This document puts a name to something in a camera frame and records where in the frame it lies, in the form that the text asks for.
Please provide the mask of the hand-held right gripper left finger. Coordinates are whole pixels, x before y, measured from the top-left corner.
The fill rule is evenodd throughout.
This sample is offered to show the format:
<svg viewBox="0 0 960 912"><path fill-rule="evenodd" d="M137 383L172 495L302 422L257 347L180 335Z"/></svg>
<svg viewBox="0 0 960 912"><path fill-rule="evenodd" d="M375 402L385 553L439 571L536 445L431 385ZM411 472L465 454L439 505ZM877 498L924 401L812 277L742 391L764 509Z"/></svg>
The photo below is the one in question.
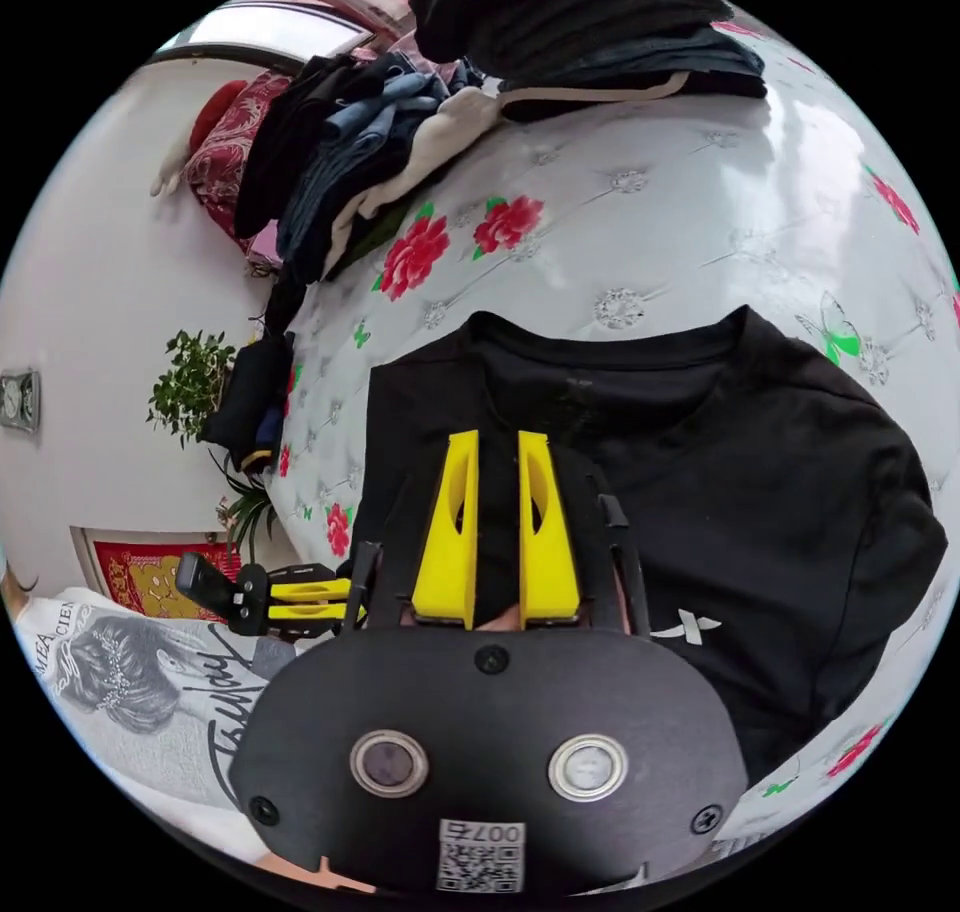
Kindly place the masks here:
<svg viewBox="0 0 960 912"><path fill-rule="evenodd" d="M448 437L411 598L421 623L474 626L478 555L479 433Z"/></svg>

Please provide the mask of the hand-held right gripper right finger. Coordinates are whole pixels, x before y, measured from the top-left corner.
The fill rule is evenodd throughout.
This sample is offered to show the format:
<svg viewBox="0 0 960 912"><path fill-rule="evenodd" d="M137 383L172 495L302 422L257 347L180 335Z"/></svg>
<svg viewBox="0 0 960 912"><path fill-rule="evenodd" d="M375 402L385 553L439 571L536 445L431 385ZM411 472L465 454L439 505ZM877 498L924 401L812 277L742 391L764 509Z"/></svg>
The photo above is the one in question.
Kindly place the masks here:
<svg viewBox="0 0 960 912"><path fill-rule="evenodd" d="M530 628L573 623L580 592L548 438L520 431L517 461L520 624Z"/></svg>

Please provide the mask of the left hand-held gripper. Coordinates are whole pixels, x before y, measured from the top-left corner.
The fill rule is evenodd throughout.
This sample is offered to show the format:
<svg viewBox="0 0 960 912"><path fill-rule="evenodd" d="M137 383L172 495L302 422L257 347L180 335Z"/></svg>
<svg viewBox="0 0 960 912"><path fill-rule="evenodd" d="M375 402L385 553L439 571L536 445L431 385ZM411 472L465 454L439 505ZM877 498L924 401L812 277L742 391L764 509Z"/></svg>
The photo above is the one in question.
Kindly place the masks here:
<svg viewBox="0 0 960 912"><path fill-rule="evenodd" d="M338 635L366 619L351 582L322 564L298 564L272 571L251 564L236 577L227 612L231 631L247 636Z"/></svg>

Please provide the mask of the person's right hand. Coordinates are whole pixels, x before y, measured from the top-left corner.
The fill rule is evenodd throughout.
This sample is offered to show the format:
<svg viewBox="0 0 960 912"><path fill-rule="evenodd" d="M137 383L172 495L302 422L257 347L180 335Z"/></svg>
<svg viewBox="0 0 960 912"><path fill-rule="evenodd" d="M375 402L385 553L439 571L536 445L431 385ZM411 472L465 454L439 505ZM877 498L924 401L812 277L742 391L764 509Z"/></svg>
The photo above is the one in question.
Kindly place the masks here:
<svg viewBox="0 0 960 912"><path fill-rule="evenodd" d="M361 894L374 894L377 891L373 885L350 879L334 872L325 857L321 859L320 869L316 872L304 870L274 854L264 856L255 862L254 866L274 875L305 882L311 886L328 890L346 890Z"/></svg>

